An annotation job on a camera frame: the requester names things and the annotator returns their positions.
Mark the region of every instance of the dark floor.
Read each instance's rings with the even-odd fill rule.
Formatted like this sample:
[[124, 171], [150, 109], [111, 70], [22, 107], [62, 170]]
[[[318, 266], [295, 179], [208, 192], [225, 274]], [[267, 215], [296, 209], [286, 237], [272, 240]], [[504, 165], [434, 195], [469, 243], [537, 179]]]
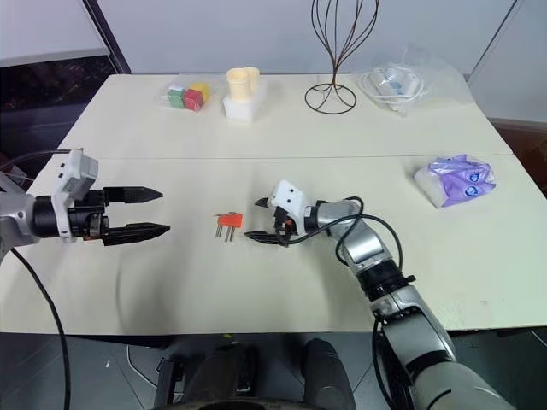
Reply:
[[[332, 343], [344, 363], [358, 409], [385, 409], [371, 371], [369, 333], [237, 335], [260, 352], [257, 395], [300, 400], [303, 378], [298, 347], [311, 337]], [[229, 339], [223, 336], [180, 337], [165, 350], [131, 346], [134, 365], [153, 381], [161, 357], [196, 357]], [[547, 348], [530, 332], [499, 337], [495, 332], [455, 338], [460, 361], [479, 372], [520, 409], [547, 408]], [[69, 338], [73, 410], [139, 410], [151, 408], [155, 390], [128, 365], [126, 345]], [[62, 358], [58, 337], [0, 335], [0, 408], [62, 408]]]

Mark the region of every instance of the red cube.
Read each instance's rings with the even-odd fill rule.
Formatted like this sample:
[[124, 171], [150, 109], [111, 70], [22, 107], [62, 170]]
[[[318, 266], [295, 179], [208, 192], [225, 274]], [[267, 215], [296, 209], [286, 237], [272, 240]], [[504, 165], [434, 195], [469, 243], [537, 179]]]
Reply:
[[203, 106], [203, 94], [197, 90], [187, 90], [183, 96], [186, 109], [199, 111]]

